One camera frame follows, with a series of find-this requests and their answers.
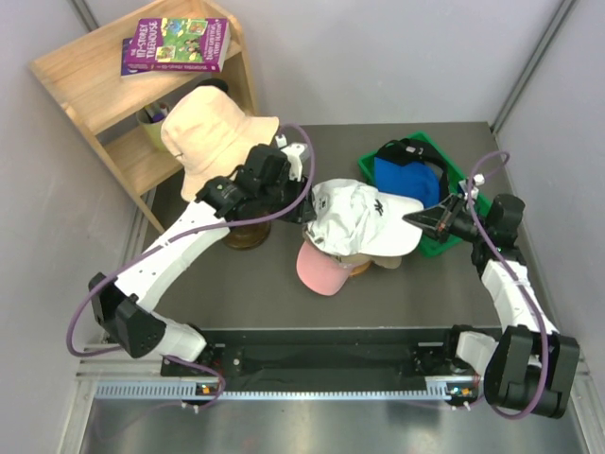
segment white wall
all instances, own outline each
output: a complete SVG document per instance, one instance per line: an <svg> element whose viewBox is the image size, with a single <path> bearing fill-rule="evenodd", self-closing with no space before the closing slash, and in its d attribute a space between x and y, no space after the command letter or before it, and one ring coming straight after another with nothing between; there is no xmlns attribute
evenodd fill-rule
<svg viewBox="0 0 605 454"><path fill-rule="evenodd" d="M88 0L102 24L145 0ZM262 112L301 124L493 121L560 0L217 0Z"/></svg>
<svg viewBox="0 0 605 454"><path fill-rule="evenodd" d="M0 16L0 452L49 453L74 390L65 329L90 277L118 264L133 204L26 68L83 34L68 3ZM98 333L85 314L78 345Z"/></svg>
<svg viewBox="0 0 605 454"><path fill-rule="evenodd" d="M500 134L564 333L605 399L605 3L578 2Z"/></svg>

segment stack of books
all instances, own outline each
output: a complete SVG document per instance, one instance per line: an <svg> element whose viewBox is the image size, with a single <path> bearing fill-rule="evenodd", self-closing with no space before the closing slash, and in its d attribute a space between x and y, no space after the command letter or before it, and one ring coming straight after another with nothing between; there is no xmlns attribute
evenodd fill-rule
<svg viewBox="0 0 605 454"><path fill-rule="evenodd" d="M151 71L222 71L229 40L225 18L141 19L122 43L122 76Z"/></svg>

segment green plastic basket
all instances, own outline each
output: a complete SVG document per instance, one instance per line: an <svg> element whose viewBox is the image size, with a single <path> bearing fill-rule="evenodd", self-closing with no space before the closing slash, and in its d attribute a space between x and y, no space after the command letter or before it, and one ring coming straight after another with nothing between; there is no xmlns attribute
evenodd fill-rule
<svg viewBox="0 0 605 454"><path fill-rule="evenodd" d="M450 157L447 154L445 154L443 152L443 150L441 148L439 148L437 146L437 144L435 144L435 142L433 142L431 140L431 138L425 132L422 132L422 131L414 132L413 134L411 134L405 138L422 140L424 142L431 144L433 147L435 147L435 149L440 153L440 155L443 157L443 159L447 163L447 174L449 177L450 192L453 192L453 193L458 192L458 182L461 180L466 180L466 175L464 175L462 173L462 170L460 170L460 168L458 166L456 166L456 164L454 164L454 162L450 159ZM366 181L368 182L368 184L371 184L371 185L375 185L374 155L376 154L377 151L373 151L372 153L365 154L357 160L357 163L359 164L359 168L361 169L361 173L363 173L363 176L366 178ZM476 205L478 205L479 214L485 216L488 214L488 211L490 211L490 207L492 206L492 203L490 201L488 201L488 199L483 194L479 193L479 197L476 202ZM418 249L420 249L420 252L426 257L435 257L441 253L444 253L445 251L450 249L452 246L457 245L460 241L461 241L461 239L458 238L457 236L450 236L448 238L448 240L445 241L444 243L439 243L438 241L435 241L427 236L423 236L420 240L420 244L418 245Z"/></svg>

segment pink cap brim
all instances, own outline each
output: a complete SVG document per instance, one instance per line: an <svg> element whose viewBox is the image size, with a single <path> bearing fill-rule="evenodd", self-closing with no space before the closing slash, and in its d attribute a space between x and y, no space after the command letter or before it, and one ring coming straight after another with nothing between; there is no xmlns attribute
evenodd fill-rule
<svg viewBox="0 0 605 454"><path fill-rule="evenodd" d="M319 252L306 241L296 260L296 272L302 282L313 291L324 296L336 294L354 267L342 267L327 255Z"/></svg>

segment bookshelf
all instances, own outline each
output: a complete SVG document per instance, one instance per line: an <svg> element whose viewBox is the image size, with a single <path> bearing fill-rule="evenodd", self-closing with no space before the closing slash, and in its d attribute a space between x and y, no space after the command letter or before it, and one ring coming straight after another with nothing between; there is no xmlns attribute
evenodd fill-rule
<svg viewBox="0 0 605 454"><path fill-rule="evenodd" d="M135 114L143 106L200 76L200 73L158 73L153 78L122 78L122 40L130 38L144 17L226 17L231 43L218 75L230 95L248 114L257 114L248 51L237 19L205 0L157 0L30 63L30 69L65 111L93 151L143 211L164 232L141 196L174 175L181 164L153 147L141 128L104 146L97 136Z"/></svg>

